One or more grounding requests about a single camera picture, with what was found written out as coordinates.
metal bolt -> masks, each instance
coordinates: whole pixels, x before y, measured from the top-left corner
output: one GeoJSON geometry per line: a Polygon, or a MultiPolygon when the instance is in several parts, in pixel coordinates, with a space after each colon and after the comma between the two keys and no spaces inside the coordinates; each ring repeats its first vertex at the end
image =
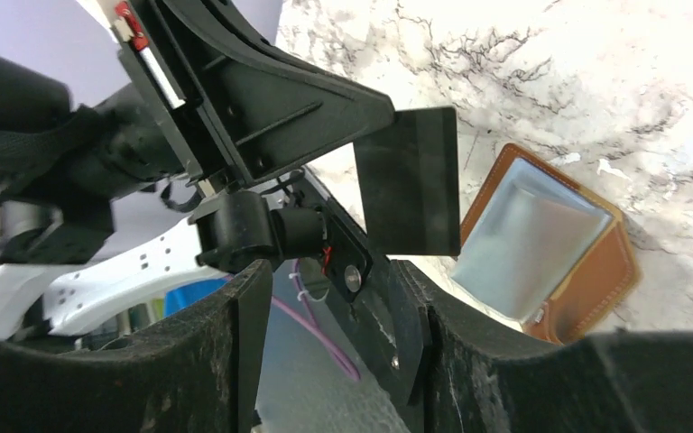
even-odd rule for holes
{"type": "Polygon", "coordinates": [[[345,268],[344,282],[346,283],[346,288],[352,293],[357,293],[360,291],[360,287],[363,285],[363,276],[360,275],[360,270],[357,269],[353,264],[350,264],[345,268]]]}
{"type": "Polygon", "coordinates": [[[540,323],[543,320],[543,316],[546,315],[546,303],[543,302],[538,311],[532,316],[532,323],[540,323]]]}

black rubber flap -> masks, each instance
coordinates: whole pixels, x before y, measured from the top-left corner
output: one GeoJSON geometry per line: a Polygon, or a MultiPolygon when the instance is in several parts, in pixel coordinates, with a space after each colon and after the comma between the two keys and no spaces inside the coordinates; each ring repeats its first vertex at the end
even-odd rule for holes
{"type": "Polygon", "coordinates": [[[384,254],[458,255],[456,110],[398,111],[354,142],[371,245],[384,254]]]}

white marble surface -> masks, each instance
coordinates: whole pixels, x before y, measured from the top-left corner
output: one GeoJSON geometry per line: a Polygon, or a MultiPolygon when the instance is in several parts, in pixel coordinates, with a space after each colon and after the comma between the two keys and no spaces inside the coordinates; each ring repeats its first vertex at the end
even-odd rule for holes
{"type": "MultiPolygon", "coordinates": [[[[644,273],[598,329],[693,329],[693,0],[286,0],[277,44],[398,109],[456,106],[462,213],[508,142],[560,165],[627,213],[644,273]]],[[[311,166],[362,221],[351,147],[311,166]]]]}

red clip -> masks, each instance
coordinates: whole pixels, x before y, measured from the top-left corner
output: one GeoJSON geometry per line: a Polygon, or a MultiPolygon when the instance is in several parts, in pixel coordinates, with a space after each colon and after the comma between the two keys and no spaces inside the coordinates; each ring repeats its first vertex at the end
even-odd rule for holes
{"type": "Polygon", "coordinates": [[[134,32],[134,36],[130,40],[131,44],[134,46],[134,49],[137,51],[142,51],[147,48],[147,45],[149,45],[150,42],[147,41],[147,38],[144,36],[142,25],[136,21],[134,13],[132,12],[129,4],[127,2],[121,2],[116,5],[115,14],[123,18],[124,21],[129,24],[129,27],[131,27],[132,32],[134,32]]]}
{"type": "Polygon", "coordinates": [[[328,267],[328,263],[330,263],[330,250],[331,247],[323,248],[323,253],[325,254],[323,257],[323,275],[325,275],[325,269],[328,267]]]}

white plastic frame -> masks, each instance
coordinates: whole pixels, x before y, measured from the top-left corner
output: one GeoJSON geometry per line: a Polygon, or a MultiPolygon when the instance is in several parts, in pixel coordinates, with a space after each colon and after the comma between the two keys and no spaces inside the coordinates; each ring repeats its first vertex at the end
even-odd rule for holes
{"type": "Polygon", "coordinates": [[[168,290],[226,276],[198,266],[201,251],[198,229],[185,218],[152,241],[93,266],[0,265],[0,339],[16,331],[41,295],[51,333],[79,336],[168,290]]]}

